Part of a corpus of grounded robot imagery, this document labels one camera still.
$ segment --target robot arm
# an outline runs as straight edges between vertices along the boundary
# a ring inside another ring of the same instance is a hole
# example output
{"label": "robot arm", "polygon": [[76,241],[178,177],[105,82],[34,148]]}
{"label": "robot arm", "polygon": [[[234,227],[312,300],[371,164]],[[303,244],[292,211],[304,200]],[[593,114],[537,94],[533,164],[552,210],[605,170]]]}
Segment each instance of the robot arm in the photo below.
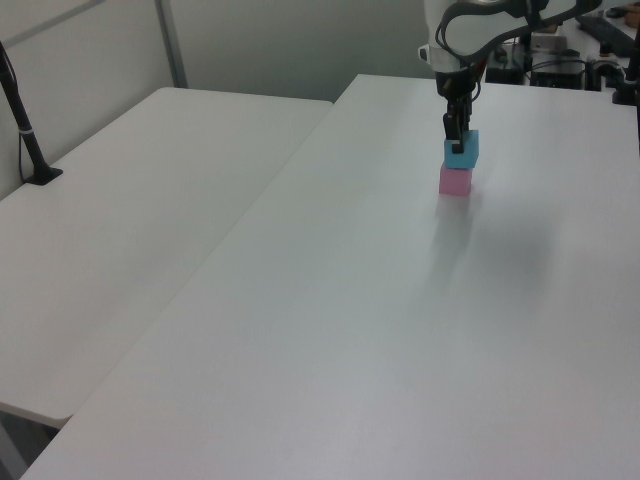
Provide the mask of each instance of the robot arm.
{"label": "robot arm", "polygon": [[481,61],[503,41],[628,0],[424,0],[429,63],[452,72]]}
{"label": "robot arm", "polygon": [[464,153],[472,94],[485,59],[504,40],[629,0],[424,0],[429,45],[420,51],[447,99],[444,125],[454,154]]}

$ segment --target white tabletop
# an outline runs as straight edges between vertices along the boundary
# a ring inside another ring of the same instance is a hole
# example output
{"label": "white tabletop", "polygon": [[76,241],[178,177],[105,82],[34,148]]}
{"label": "white tabletop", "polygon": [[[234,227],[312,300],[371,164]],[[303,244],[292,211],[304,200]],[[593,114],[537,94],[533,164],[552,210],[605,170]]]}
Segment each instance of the white tabletop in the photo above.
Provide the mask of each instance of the white tabletop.
{"label": "white tabletop", "polygon": [[159,90],[0,202],[0,410],[73,415],[330,107]]}
{"label": "white tabletop", "polygon": [[486,85],[466,200],[444,107],[359,77],[25,480],[636,478],[635,110]]}

